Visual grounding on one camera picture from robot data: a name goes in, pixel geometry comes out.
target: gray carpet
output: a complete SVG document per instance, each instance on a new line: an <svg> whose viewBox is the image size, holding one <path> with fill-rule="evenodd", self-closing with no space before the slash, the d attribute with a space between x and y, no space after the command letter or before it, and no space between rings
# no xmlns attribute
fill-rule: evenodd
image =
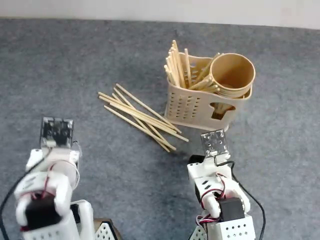
<svg viewBox="0 0 320 240"><path fill-rule="evenodd" d="M38 147L42 116L75 120L83 148L74 200L112 218L125 240L186 240L201 212L187 161L201 130L168 154L107 112L97 91L116 82L163 113L172 39L189 54L237 52L256 67L253 95L227 132L235 174L264 205L265 240L320 236L320 31L263 26L83 20L0 20L0 198ZM15 201L5 210L20 237ZM262 217L252 202L259 234Z"/></svg>

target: black cable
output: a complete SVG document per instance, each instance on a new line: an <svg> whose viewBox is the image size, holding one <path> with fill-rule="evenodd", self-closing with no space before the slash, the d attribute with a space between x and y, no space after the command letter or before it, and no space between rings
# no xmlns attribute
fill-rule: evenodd
<svg viewBox="0 0 320 240"><path fill-rule="evenodd" d="M265 228L266 228L266 213L265 213L265 209L264 207L262 206L262 204L241 184L241 182L239 182L239 180L236 178L235 174L234 174L234 167L235 167L235 161L225 161L223 163L220 163L218 165L216 165L217 167L221 167L221 166L224 166L224 165L227 165L227 164L231 164L231 174L232 174L232 177L233 179L239 184L240 188L243 189L243 191L246 192L246 194L248 194L255 202L256 204L258 204L258 206L260 207L261 209L261 212L262 212L262 218L263 218L263 224L262 224L262 228L261 228L261 232L260 232L260 237L259 237L259 240L262 240L263 237L264 237L264 234L265 234Z"/></svg>
<svg viewBox="0 0 320 240"><path fill-rule="evenodd" d="M8 193L6 194L4 200L2 201L1 206L0 206L0 229L1 229L1 232L2 232L2 235L3 235L4 240L10 240L9 237L8 237L8 234L7 234L7 231L6 231L6 227L5 227L5 224L4 224L4 220L3 220L3 216L2 216L9 197L14 193L16 187L17 187L18 184L21 182L21 180L22 180L26 175L28 175L29 173L31 173L32 170L34 170L36 167L38 167L38 166L49 156L49 154L51 153L51 151L52 151L52 148L49 148L49 152L48 152L37 164L35 164L35 165L34 165L33 167L31 167L28 171L26 171L26 172L13 184L13 186L10 188L10 190L9 190Z"/></svg>

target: beige cup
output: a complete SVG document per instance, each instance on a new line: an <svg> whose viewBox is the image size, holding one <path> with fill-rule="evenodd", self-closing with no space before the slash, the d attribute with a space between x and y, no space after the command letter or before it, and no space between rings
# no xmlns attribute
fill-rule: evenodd
<svg viewBox="0 0 320 240"><path fill-rule="evenodd" d="M250 90L256 70L245 56L225 53L211 63L210 74L220 87L217 94L226 98L239 98Z"/></svg>

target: bamboo stick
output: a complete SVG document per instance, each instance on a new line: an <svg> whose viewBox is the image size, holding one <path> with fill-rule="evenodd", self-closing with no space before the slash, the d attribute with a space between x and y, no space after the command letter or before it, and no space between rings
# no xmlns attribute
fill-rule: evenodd
<svg viewBox="0 0 320 240"><path fill-rule="evenodd" d="M130 114L131 116L136 117L136 118L138 118L138 119L140 119L140 120L142 120L142 121L144 121L146 123L152 124L153 126L157 127L158 129L161 129L161 130L163 130L163 131L165 131L165 132L167 132L169 134L177 134L177 132L172 130L171 128L166 127L166 126L164 126L162 124L159 124L156 121L151 120L150 118L142 116L142 115L136 113L135 111L133 111L133 110L127 108L127 107L121 106L117 102L110 102L110 105L112 107L115 107L115 108L117 108L117 109L119 109L119 110L121 110L121 111L123 111L123 112L125 112L127 114Z"/></svg>
<svg viewBox="0 0 320 240"><path fill-rule="evenodd" d="M208 93L216 93L216 92L220 91L220 88L218 85L212 85L212 86L209 86L207 88L202 89L201 91L208 92Z"/></svg>
<svg viewBox="0 0 320 240"><path fill-rule="evenodd" d="M164 65L164 69L165 69L165 72L166 72L166 74L167 74L167 76L168 76L169 81L170 81L174 86L177 86L177 84L176 84L176 82L175 82L175 80L174 80L174 77L173 77L173 75L172 75L172 71L169 70L168 65Z"/></svg>
<svg viewBox="0 0 320 240"><path fill-rule="evenodd" d="M180 87L179 74L178 74L177 66L175 65L174 57L171 51L169 51L168 60L170 64L169 67L171 68L172 74L175 79L174 81L176 82L177 86Z"/></svg>
<svg viewBox="0 0 320 240"><path fill-rule="evenodd" d="M179 53L177 52L177 49L174 48L174 47L171 47L170 50L171 50L172 56L173 56L173 63L177 67L179 80L180 80L180 86L185 89L186 88L186 82L185 82L184 72L183 72L183 69L182 69L182 66L181 66L181 59L179 57Z"/></svg>
<svg viewBox="0 0 320 240"><path fill-rule="evenodd" d="M167 147L171 148L172 150L177 150L174 146L172 146L170 143L162 140L161 138L157 137L156 135L150 133L149 131L145 130L143 127L139 126L138 124L136 124L135 122L131 121L130 119L126 118L125 116L121 115L120 113L118 113L117 111L111 109L110 107L104 105L104 108L109 110L110 112L112 112L113 114L117 115L119 118L125 120L127 123L133 125L134 127L136 127L137 129L141 130L142 132L144 132L145 134L148 134L150 137L157 139L159 142L161 142L162 144L166 145Z"/></svg>
<svg viewBox="0 0 320 240"><path fill-rule="evenodd" d="M188 74L188 87L190 88L192 83L191 83L191 71L190 71L190 61L189 61L189 53L188 49L184 49L184 56L185 56L185 67L186 67L186 72Z"/></svg>
<svg viewBox="0 0 320 240"><path fill-rule="evenodd" d="M128 92L126 89L124 89L120 84L116 84L116 86L121 89L125 94L127 94L130 98L132 98L133 100L135 100L138 104L140 104L141 106L143 106L144 108L146 108L148 111L150 111L151 113L153 113L155 116L157 116L158 118L160 118L162 121L164 121L165 123L167 123L168 125L170 125L173 129L175 129L178 133L182 133L177 127L175 127L171 122L169 122L168 119L164 118L163 116L161 116L159 113L157 113L156 111L154 111L151 107L147 106L146 104L144 104L142 101L140 101L138 98L136 98L135 96L133 96L130 92Z"/></svg>
<svg viewBox="0 0 320 240"><path fill-rule="evenodd" d="M120 96L120 98L122 98L122 100L127 104L129 105L131 108L135 109L135 107L121 94L121 92L119 92L116 88L113 88L114 91ZM120 98L115 95L114 93L112 93L112 96L117 99L119 102L122 102L120 100ZM133 117L137 123L140 124L141 127L143 127L145 130L148 130L150 133L151 131L146 127L146 125L144 125L144 123L142 121L140 121L140 119L136 118L135 116ZM164 137L162 137L162 135L152 126L150 125L149 123L147 123L148 127L151 128L151 130L154 131L154 133L159 137L161 138L162 140L166 141ZM164 150L166 150L168 153L170 152L170 150L161 142L159 142L157 139L153 138Z"/></svg>
<svg viewBox="0 0 320 240"><path fill-rule="evenodd" d="M211 80L209 78L205 78L202 81L198 82L195 85L192 85L191 87L189 87L190 90L198 90L201 89L203 87L205 87L208 83L210 83Z"/></svg>
<svg viewBox="0 0 320 240"><path fill-rule="evenodd" d="M123 106L123 107L125 107L125 108L128 108L128 109L131 110L131 111L136 112L137 114L140 114L140 115L142 115L142 116L145 116L145 117L148 118L148 119L151 119L152 121L157 122L157 123L160 124L160 125L163 125L163 126L169 128L169 129L172 129L172 127L171 127L170 125L166 124L166 123L163 122L163 121L160 121L160 120L158 120L158 119L156 119L156 118L154 118L154 117L152 117L152 116L149 116L148 114L145 114L145 113L142 112L142 111L139 111L139 110L137 110L137 109L133 109L133 108L129 107L128 105L122 103L121 101L118 101L118 100L116 100L116 99L114 99L114 98L112 98L112 97L110 97L110 96L108 96L108 95L105 95L105 96L107 96L107 98L106 98L106 97L103 97L103 96L99 96L99 99L101 99L101 100L103 100L103 101L105 101L105 102L107 102L107 103L109 103L109 104L112 103L112 102L113 102L113 103L117 103L117 104L119 104L119 105L121 105L121 106Z"/></svg>
<svg viewBox="0 0 320 240"><path fill-rule="evenodd" d="M178 139L181 139L181 140L183 140L183 141L185 141L185 142L189 142L189 140L188 140L187 138L185 138L185 137L177 134L177 133L176 133L175 131L173 131L172 129L170 129L170 128L168 128L168 127L165 127L165 126L163 126L163 125L160 125L160 124L156 123L155 121L152 121L152 120L150 120L150 119L148 119L148 118L146 118L146 117L143 117L143 116L135 113L134 111L131 111L131 110L129 110L128 108L125 108L125 107L121 106L120 104L117 104L116 102L111 102L110 105L113 106L113 107L115 107L115 108L117 108L117 109L119 109L119 110L121 110L121 111L123 111L123 112L125 112L125 113L127 113L127 114L130 114L130 115L132 115L132 116L135 116L135 117L137 117L138 119L140 119L140 120L142 120L142 121L144 121L144 122L146 122L146 123L149 123L149 124L153 125L154 127L158 128L158 129L161 129L162 131L165 131L165 132L168 133L168 134L171 134L172 136L177 137Z"/></svg>
<svg viewBox="0 0 320 240"><path fill-rule="evenodd" d="M193 84L197 84L200 82L206 75L209 74L208 70L210 69L211 63L218 57L220 56L220 53L218 52L214 57L211 59L211 61L204 67L204 69L200 72L198 77L196 78L195 82Z"/></svg>

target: white wire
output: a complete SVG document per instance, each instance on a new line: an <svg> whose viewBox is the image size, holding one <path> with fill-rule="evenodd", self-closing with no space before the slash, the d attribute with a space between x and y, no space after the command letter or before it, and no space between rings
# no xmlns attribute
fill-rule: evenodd
<svg viewBox="0 0 320 240"><path fill-rule="evenodd" d="M58 164L59 162L68 163L68 164L70 164L70 165L74 168L74 170L75 170L75 172L76 172L76 182L75 182L74 187L72 187L72 186L71 186L71 187L72 187L72 190L75 190L75 189L78 187L78 184L79 184L79 182L80 182L80 173L79 173L78 168L77 168L75 165L73 165L72 162L69 162L69 161L66 161L66 160L60 160L60 161L54 162L51 166L49 166L48 169L52 169L52 170L53 170L53 167L54 167L56 164Z"/></svg>
<svg viewBox="0 0 320 240"><path fill-rule="evenodd" d="M79 157L82 158L82 148L81 148L81 145L80 145L79 141L76 140L76 141L73 141L73 143L78 145L79 152L80 152L80 156Z"/></svg>

